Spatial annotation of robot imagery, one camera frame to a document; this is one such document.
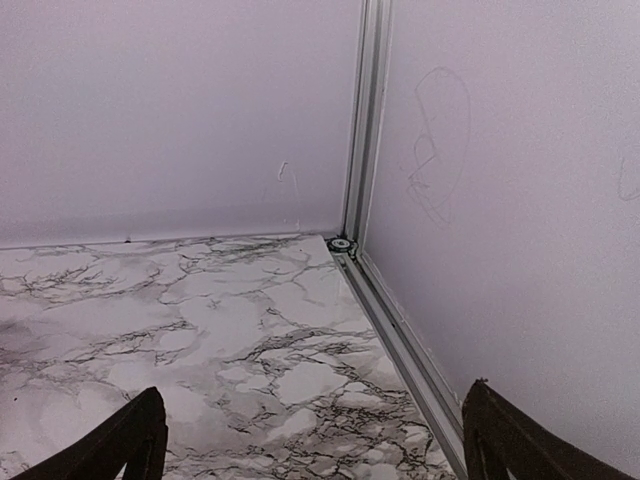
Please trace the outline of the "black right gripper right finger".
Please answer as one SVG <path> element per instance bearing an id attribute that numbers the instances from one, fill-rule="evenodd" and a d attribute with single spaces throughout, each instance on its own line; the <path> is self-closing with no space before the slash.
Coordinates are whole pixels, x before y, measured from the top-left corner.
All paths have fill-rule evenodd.
<path id="1" fill-rule="evenodd" d="M 493 390 L 471 386 L 462 407 L 470 479 L 628 479 L 630 476 L 552 434 Z"/>

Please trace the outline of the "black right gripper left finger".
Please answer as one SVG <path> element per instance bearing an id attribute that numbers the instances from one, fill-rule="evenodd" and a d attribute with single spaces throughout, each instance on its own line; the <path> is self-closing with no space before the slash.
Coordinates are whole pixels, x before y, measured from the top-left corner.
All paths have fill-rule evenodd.
<path id="1" fill-rule="evenodd" d="M 164 400 L 157 388 L 150 387 L 80 440 L 16 477 L 159 480 L 164 473 L 166 449 Z"/>

